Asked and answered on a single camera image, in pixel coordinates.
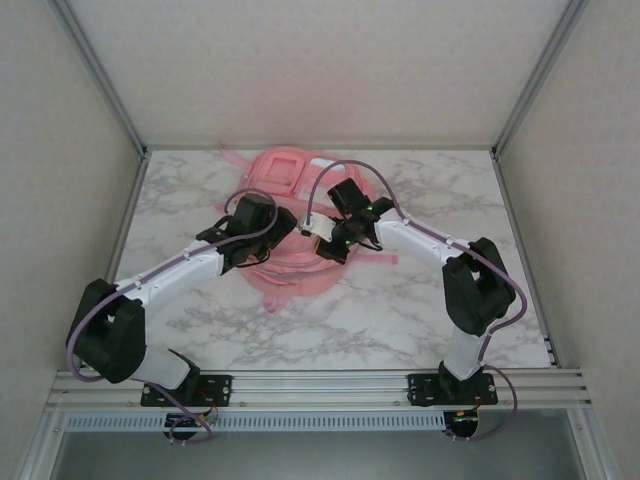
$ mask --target cable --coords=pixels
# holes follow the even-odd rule
[[[377,243],[372,243],[371,245],[367,245],[364,242],[357,242],[358,245],[360,245],[361,247],[364,247],[368,250],[373,250],[374,252],[381,252],[382,251],[382,247],[380,245],[378,245]]]
[[[236,268],[247,268],[247,267],[255,267],[256,265],[262,265],[264,262],[266,262],[270,258],[271,258],[271,250],[267,250],[267,255],[262,260],[258,260],[257,262],[243,263],[240,265],[236,265]]]
[[[162,387],[162,386],[160,386],[160,385],[158,385],[156,383],[149,383],[149,385],[151,387],[153,387],[154,389],[156,389],[158,392],[160,392],[167,400],[169,400],[171,403],[173,403],[176,407],[178,407],[182,411],[182,413],[184,413],[184,415],[182,417],[180,417],[175,422],[173,422],[173,425],[171,425],[171,428],[169,429],[169,441],[171,443],[174,443],[174,441],[175,441],[175,438],[173,436],[175,428],[179,424],[184,422],[187,418],[195,420],[197,423],[199,423],[202,426],[202,428],[204,428],[207,431],[207,436],[205,438],[182,440],[181,443],[182,443],[183,446],[184,445],[195,445],[197,443],[204,443],[204,442],[207,442],[207,441],[209,441],[209,440],[211,440],[213,438],[213,430],[211,430],[211,427],[209,426],[209,423],[207,423],[206,419],[200,417],[196,413],[193,413],[187,407],[182,405],[164,387]]]
[[[453,248],[466,253],[467,255],[471,256],[474,260],[477,260],[478,262],[482,263],[484,266],[486,266],[487,268],[489,268],[492,272],[494,272],[496,275],[498,275],[500,278],[502,278],[505,282],[507,282],[514,290],[515,292],[518,294],[518,296],[520,297],[520,311],[518,311],[518,313],[516,313],[513,317],[511,317],[509,320],[506,320],[502,323],[499,323],[498,325],[495,325],[491,328],[489,328],[489,330],[487,331],[487,336],[485,337],[482,346],[480,347],[480,352],[478,354],[478,361],[482,364],[483,360],[484,360],[484,355],[487,351],[487,347],[489,346],[489,342],[491,342],[491,337],[493,336],[494,333],[496,333],[498,330],[508,327],[509,325],[513,325],[514,323],[516,323],[518,320],[520,320],[522,317],[524,317],[527,308],[528,308],[528,302],[527,302],[527,296],[525,295],[524,291],[522,290],[522,288],[520,287],[520,285],[518,285],[515,280],[513,280],[509,275],[507,275],[506,272],[502,271],[500,268],[498,268],[497,266],[495,266],[493,263],[491,263],[489,260],[487,260],[486,258],[484,258],[482,255],[474,252],[473,250],[465,247],[464,245],[461,245],[455,241],[449,243],[450,238],[449,237],[445,237],[441,234],[439,234],[438,232],[435,232],[433,230],[431,230],[430,228],[428,228],[425,225],[421,225],[420,223],[412,220],[407,214],[405,214],[402,211],[402,208],[400,207],[400,203],[398,202],[398,198],[396,197],[395,192],[393,191],[393,188],[391,187],[391,185],[389,184],[389,182],[387,181],[386,178],[384,178],[382,176],[382,174],[375,168],[372,167],[371,165],[369,165],[368,163],[362,162],[360,160],[338,160],[336,162],[333,162],[331,165],[328,165],[327,167],[325,167],[320,174],[318,174],[318,176],[316,177],[315,182],[313,183],[313,187],[311,188],[311,193],[309,194],[309,203],[307,205],[307,218],[306,218],[306,224],[310,225],[311,224],[311,210],[313,208],[313,197],[315,196],[316,193],[316,189],[318,188],[318,185],[320,184],[320,180],[322,179],[322,177],[332,168],[337,167],[338,165],[358,165],[360,167],[364,167],[367,170],[373,172],[373,174],[378,177],[378,179],[382,182],[382,185],[384,185],[384,187],[386,188],[387,192],[389,192],[389,196],[391,197],[391,201],[393,202],[393,206],[396,209],[396,211],[398,212],[398,215],[400,216],[400,218],[402,218],[403,220],[407,220],[408,221],[408,225],[412,226],[413,228],[415,228],[416,230],[430,236],[431,238],[435,238],[436,240],[438,240],[439,242],[442,243],[446,243],[446,244],[450,244]],[[518,412],[518,397],[516,394],[516,390],[513,387],[513,384],[511,383],[511,381],[507,378],[507,376],[505,375],[504,372],[502,372],[502,370],[499,370],[496,367],[492,367],[490,365],[485,365],[485,368],[489,369],[489,370],[494,370],[496,371],[502,378],[505,379],[505,381],[507,382],[507,385],[509,385],[509,388],[511,389],[511,393],[513,394],[513,411],[511,413],[511,416],[509,417],[509,420],[507,422],[505,422],[503,425],[501,425],[500,427],[496,428],[495,430],[483,434],[483,435],[479,435],[478,437],[472,437],[473,439],[477,439],[477,440],[484,440],[485,438],[489,438],[490,436],[495,435],[498,432],[501,432],[502,430],[504,430],[505,428],[507,428],[515,419],[517,412]]]
[[[231,215],[225,215],[224,217],[222,217],[220,220],[218,220],[216,223],[213,224],[214,228],[220,228],[222,225],[224,225],[225,223],[228,223],[229,220],[231,220]]]
[[[86,376],[86,375],[83,375],[82,373],[80,373],[80,371],[78,370],[78,368],[75,366],[75,364],[73,362],[73,350],[74,350],[74,348],[76,346],[76,342],[78,341],[78,337],[80,336],[80,333],[82,333],[82,331],[87,327],[89,322],[91,320],[93,320],[93,318],[102,309],[104,309],[107,305],[109,305],[115,299],[117,299],[117,298],[129,293],[131,290],[133,290],[134,288],[137,288],[139,285],[144,285],[145,283],[153,280],[155,277],[157,277],[161,273],[169,270],[170,268],[173,268],[173,267],[175,267],[176,265],[179,265],[182,262],[186,262],[188,257],[192,258],[192,257],[194,257],[196,255],[201,254],[201,253],[205,253],[205,252],[208,252],[210,250],[215,250],[218,247],[221,247],[223,245],[227,245],[227,244],[232,243],[232,242],[236,242],[238,240],[248,240],[248,239],[251,239],[251,238],[260,237],[261,235],[264,235],[269,230],[271,230],[271,228],[275,225],[275,223],[276,223],[276,221],[278,219],[277,203],[269,193],[267,193],[267,192],[265,192],[263,190],[260,190],[258,188],[244,188],[242,190],[238,190],[237,192],[233,193],[227,199],[227,201],[225,202],[225,205],[224,205],[225,213],[228,213],[228,206],[229,206],[231,200],[233,200],[235,197],[237,197],[238,195],[240,195],[242,193],[248,193],[248,192],[258,193],[258,194],[266,197],[272,203],[272,205],[275,207],[274,208],[273,217],[271,218],[271,221],[269,222],[269,225],[267,225],[265,228],[263,228],[262,230],[260,230],[258,232],[247,233],[247,234],[243,234],[243,235],[236,235],[235,237],[225,238],[223,240],[220,240],[218,242],[212,243],[210,245],[204,245],[202,247],[196,248],[196,249],[188,252],[189,255],[178,256],[178,257],[174,258],[173,260],[170,260],[170,261],[158,266],[157,268],[155,268],[151,272],[149,272],[146,275],[144,275],[143,277],[139,278],[136,282],[132,282],[131,284],[123,287],[120,290],[115,291],[111,295],[105,297],[103,300],[98,302],[98,304],[95,305],[91,310],[89,310],[89,312],[82,318],[82,320],[80,320],[80,322],[78,323],[76,328],[73,330],[73,333],[69,337],[69,341],[67,343],[67,350],[66,350],[66,356],[65,356],[66,357],[66,362],[67,362],[67,368],[69,368],[69,371],[71,372],[71,374],[76,379],[78,379],[81,382],[85,382],[85,383],[93,383],[93,382],[98,382],[98,381],[100,381],[100,380],[102,380],[104,378],[102,375]],[[200,418],[196,416],[196,414],[192,413],[185,406],[180,404],[180,402],[178,402],[167,390],[165,390],[160,385],[156,385],[156,384],[150,384],[150,385],[153,388],[155,388],[156,390],[158,390],[158,392],[162,393],[162,395],[164,395],[167,398],[167,400],[169,400],[176,407],[178,407],[180,410],[182,410],[182,412],[185,414],[186,417],[193,418],[194,420],[199,422],[205,428],[205,430],[207,430],[207,432],[210,434],[207,437],[207,440],[210,439],[213,436],[213,432],[209,428],[208,424],[206,424],[206,422],[204,422],[204,421],[201,421]],[[205,440],[194,440],[194,441],[188,441],[186,443],[201,443],[202,441],[205,441]]]
[[[493,430],[487,433],[474,435],[473,437],[458,437],[456,435],[450,435],[453,441],[455,442],[480,442],[482,440],[486,440],[487,438],[497,435],[498,433],[503,431],[505,428],[507,428],[509,425],[511,425],[513,421],[516,419],[516,416],[518,415],[518,395],[516,394],[516,388],[513,386],[513,383],[511,383],[511,380],[509,380],[509,377],[507,377],[507,375],[502,370],[492,365],[485,365],[484,368],[487,370],[493,370],[498,375],[500,375],[505,382],[507,382],[507,385],[509,386],[509,390],[511,390],[511,395],[513,396],[513,409],[511,410],[511,415],[509,415],[509,418],[507,419],[506,422],[497,426],[496,428],[494,428]]]
[[[205,392],[204,390],[200,390],[200,395],[202,395],[204,397],[204,399],[206,401],[210,402],[210,404],[211,404],[211,406],[209,407],[209,410],[206,411],[205,413],[202,413],[201,415],[204,415],[206,417],[211,412],[213,412],[213,410],[215,409],[215,411],[216,411],[216,419],[214,421],[217,422],[218,418],[220,418],[220,410],[218,409],[218,406],[213,402],[213,399],[209,398],[209,395],[207,395],[207,392]]]
[[[430,236],[431,238],[435,238],[436,240],[438,240],[439,242],[442,242],[442,243],[448,243],[449,237],[445,237],[444,235],[441,235],[438,232],[435,232],[435,231],[431,230],[427,226],[424,226],[424,225],[421,225],[421,224],[415,222],[407,214],[405,214],[402,211],[402,208],[400,207],[400,203],[398,202],[398,198],[396,197],[396,194],[393,191],[393,188],[391,187],[391,185],[389,184],[387,179],[384,178],[382,176],[382,174],[375,167],[372,167],[368,163],[361,162],[360,160],[338,160],[336,162],[333,162],[331,165],[328,165],[327,167],[325,167],[318,174],[318,176],[316,177],[315,182],[313,183],[313,187],[311,188],[311,193],[309,194],[309,203],[307,205],[307,219],[306,219],[307,225],[309,225],[311,223],[311,210],[313,208],[313,197],[315,196],[316,189],[318,188],[318,185],[320,184],[320,180],[322,179],[322,177],[324,175],[326,175],[326,173],[329,170],[331,170],[334,167],[337,167],[338,165],[358,165],[360,167],[364,167],[364,168],[370,170],[371,172],[373,172],[373,174],[376,177],[378,177],[378,179],[382,182],[382,185],[384,185],[384,187],[386,188],[387,192],[389,192],[389,196],[391,197],[391,201],[393,202],[393,206],[396,209],[396,211],[398,212],[398,215],[402,219],[408,220],[410,226],[412,226],[416,230],[418,230],[418,231]],[[507,275],[501,269],[496,267],[493,263],[491,263],[489,260],[484,258],[482,255],[479,255],[478,253],[474,252],[473,250],[465,247],[464,245],[460,245],[457,242],[452,242],[451,246],[453,248],[461,251],[461,252],[466,253],[467,255],[470,255],[474,260],[477,260],[478,262],[482,263],[484,266],[489,268],[492,272],[494,272],[496,275],[498,275],[500,278],[502,278],[505,282],[507,282],[516,291],[516,293],[520,297],[520,302],[521,302],[520,311],[518,313],[516,313],[513,317],[511,317],[509,320],[506,320],[506,321],[504,321],[504,322],[502,322],[502,323],[500,323],[498,325],[495,325],[495,326],[493,326],[492,328],[490,328],[488,330],[488,332],[487,332],[488,335],[485,338],[485,340],[484,340],[484,342],[482,344],[482,347],[480,348],[480,354],[478,355],[478,360],[480,362],[482,362],[483,359],[484,359],[484,354],[487,351],[487,347],[489,346],[489,342],[491,341],[491,337],[493,336],[493,334],[495,332],[497,332],[498,330],[502,329],[502,328],[508,327],[509,325],[513,325],[518,320],[520,320],[522,317],[524,317],[524,314],[526,313],[527,308],[528,308],[527,296],[525,295],[525,293],[522,290],[522,288],[520,288],[520,285],[518,285],[509,275]]]

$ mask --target aluminum frame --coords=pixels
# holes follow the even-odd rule
[[[588,3],[589,0],[569,0],[567,2],[551,37],[542,49],[542,53],[536,65],[533,67],[527,83],[525,83],[516,104],[513,106],[507,121],[498,135],[494,146],[494,150],[498,156],[502,155],[518,131],[518,128],[522,125],[524,117],[526,117],[542,85],[549,77],[551,69],[555,65],[560,53],[562,53],[564,46],[567,44],[571,33],[578,24]]]
[[[500,162],[498,161],[496,153],[494,151],[491,151],[490,155],[493,163],[493,170],[496,175],[496,180],[498,181],[498,187],[500,188],[502,201],[504,202],[504,208],[507,211],[507,218],[509,219],[511,231],[513,232],[513,237],[516,241],[516,248],[518,249],[518,254],[520,255],[520,262],[522,263],[524,276],[527,280],[527,284],[529,285],[531,302],[533,303],[533,307],[536,310],[538,323],[540,324],[540,329],[542,330],[542,336],[545,340],[545,343],[548,343],[547,352],[551,357],[551,365],[566,365],[565,357],[562,353],[562,346],[557,345],[556,343],[556,340],[553,336],[553,327],[549,324],[549,319],[542,305],[538,284],[536,283],[533,269],[531,268],[531,262],[529,261],[529,255],[527,254],[527,249],[524,245],[524,239],[522,237],[522,233],[520,232],[520,226],[518,225],[518,219],[516,217],[515,210],[513,209],[513,204],[511,203],[511,197],[509,195],[509,189],[502,173],[502,167],[500,166]]]
[[[435,370],[418,372],[434,373]],[[409,418],[416,417],[416,414],[420,415],[421,412],[437,413],[443,410],[437,406],[422,408],[409,405],[406,398],[406,375],[416,373],[415,370],[204,373],[228,374],[234,377],[230,405],[223,409],[223,415],[237,419],[282,416],[287,412],[294,414],[296,418],[304,418],[309,414],[327,418],[365,418],[372,415]],[[597,424],[593,422],[591,401],[579,369],[511,369],[506,370],[506,373],[516,387],[520,408],[561,409],[568,412],[588,480],[616,478],[601,433]],[[496,387],[500,399],[498,405],[482,408],[511,409],[511,392],[504,380],[497,376]],[[51,477],[64,433],[68,425],[72,425],[69,420],[74,416],[82,417],[83,413],[89,413],[89,417],[99,418],[115,414],[117,418],[122,417],[125,420],[133,419],[135,422],[137,419],[136,425],[139,425],[157,414],[178,411],[173,407],[141,407],[141,394],[142,385],[139,382],[125,381],[117,385],[107,382],[87,384],[78,382],[68,372],[58,373],[38,425],[34,443],[18,478],[44,480]],[[156,421],[155,425],[158,431],[164,430],[160,422]],[[396,425],[394,429],[415,430],[415,425],[409,421],[406,428]],[[116,427],[116,430],[131,431],[131,422],[123,421],[122,426]],[[101,431],[101,428],[96,427],[95,431]]]
[[[127,137],[131,147],[135,150],[140,158],[144,156],[145,146],[136,130],[131,117],[127,113],[118,92],[116,92],[107,72],[102,67],[98,56],[95,53],[91,42],[84,33],[82,25],[73,11],[73,7],[67,0],[47,0],[53,14],[58,19],[65,34],[71,41],[71,45],[75,48],[80,60],[84,64],[91,80],[98,88],[98,91],[104,98],[107,107],[111,110],[114,118],[122,132]]]
[[[66,34],[76,48],[87,68],[92,81],[105,98],[121,129],[127,136],[133,149],[141,159],[141,165],[132,182],[131,193],[114,243],[111,259],[107,266],[107,277],[115,278],[128,230],[133,218],[138,196],[142,188],[149,153],[144,146],[131,118],[115,91],[104,68],[100,64],[93,47],[78,22],[68,0],[47,0],[60,21]],[[551,38],[536,63],[518,101],[503,126],[496,141],[495,160],[508,146],[518,127],[525,118],[538,91],[560,55],[588,0],[570,0],[562,14]],[[442,146],[439,149],[469,149],[469,146]],[[508,201],[508,192],[497,163],[496,176],[503,192],[507,213],[516,236],[525,274],[532,289],[534,306],[538,311],[542,328],[549,332],[549,326],[539,303],[535,281],[528,265],[526,251],[522,245],[515,215]],[[551,353],[561,353],[553,348],[551,338],[545,338],[551,345]],[[417,371],[381,370],[381,371],[240,371],[224,372],[235,377],[232,402],[226,411],[239,413],[282,412],[282,411],[327,411],[327,412],[367,412],[367,411],[415,411],[406,399],[406,378],[408,373]],[[566,409],[576,444],[580,452],[583,467],[589,480],[594,478],[616,478],[614,467],[606,451],[602,433],[595,422],[586,385],[579,369],[514,369],[506,373],[514,382],[518,393],[520,408],[559,408]],[[510,409],[510,392],[504,381],[496,376],[498,396],[501,399],[496,406],[486,409]],[[50,478],[55,459],[62,443],[65,419],[72,412],[104,411],[144,412],[174,411],[176,409],[149,409],[139,406],[140,384],[123,382],[118,385],[104,383],[83,384],[75,381],[68,373],[59,373],[45,406],[34,436],[27,460],[21,470],[20,479]]]

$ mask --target metal corner post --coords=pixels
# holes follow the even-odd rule
[[[531,262],[529,261],[529,255],[527,254],[527,250],[524,245],[522,233],[520,232],[516,213],[513,209],[513,204],[511,203],[509,189],[507,188],[507,184],[502,174],[499,156],[495,153],[495,151],[492,151],[490,153],[493,163],[493,170],[496,175],[496,180],[498,181],[498,187],[500,188],[502,200],[504,201],[504,208],[507,211],[507,218],[509,219],[509,224],[511,225],[511,230],[513,231],[513,237],[516,241],[516,248],[518,249],[518,254],[520,255],[520,261],[522,262],[524,276],[527,280],[527,284],[529,285],[529,290],[531,292],[531,301],[533,302],[533,306],[536,309],[540,327],[542,329],[542,334],[544,336],[545,342],[549,342],[548,349],[551,350],[550,354],[553,355],[555,361],[557,362],[557,366],[566,366],[565,359],[562,356],[562,348],[558,348],[558,345],[555,343],[553,333],[551,332],[552,329],[549,328],[549,322],[545,313],[545,309],[542,306],[542,302],[540,301],[540,292],[538,290],[538,285],[531,268]]]
[[[109,255],[109,262],[107,263],[105,279],[108,282],[113,282],[116,279],[118,266],[120,265],[122,252],[124,251],[127,236],[129,235],[129,228],[131,228],[131,223],[133,222],[133,215],[136,211],[136,205],[138,203],[138,198],[140,197],[140,192],[142,191],[142,184],[144,183],[150,159],[150,152],[143,155],[141,161],[138,163],[138,168],[136,169],[133,182],[131,183],[127,203],[122,214],[122,219],[120,220],[120,225],[118,226],[118,232],[116,233],[116,239],[113,244],[113,248],[111,249],[111,254]]]
[[[91,42],[82,29],[73,8],[69,4],[68,0],[47,0],[47,3],[60,22],[60,25],[67,34],[71,44],[75,47],[80,60],[87,69],[93,83],[100,91],[107,107],[118,122],[120,129],[125,134],[127,140],[131,143],[131,146],[138,156],[142,159],[146,151],[146,148],[142,143],[142,139],[133,125],[133,122],[126,111],[124,104],[120,100],[118,93],[113,87],[111,80],[109,80],[109,76],[98,60],[95,50],[91,46]]]
[[[553,65],[560,56],[562,49],[566,45],[571,33],[580,20],[589,0],[569,0],[567,5],[555,26],[551,37],[547,41],[542,54],[535,67],[533,68],[527,83],[525,84],[516,104],[513,106],[506,123],[500,131],[500,135],[496,140],[494,151],[501,155],[515,135],[516,131],[522,124],[524,117],[531,108],[540,88],[549,76]]]

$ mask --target vent grille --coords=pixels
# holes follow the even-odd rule
[[[166,413],[75,413],[68,417],[67,432],[167,431]],[[443,430],[444,415],[421,412],[222,412],[211,424],[214,432],[361,432]],[[197,428],[176,428],[196,431]]]

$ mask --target gray floor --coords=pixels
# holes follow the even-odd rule
[[[506,412],[481,415],[481,428]],[[454,444],[440,432],[236,433],[170,446],[156,433],[67,434],[53,478],[581,479],[564,412],[521,412],[496,437]]]

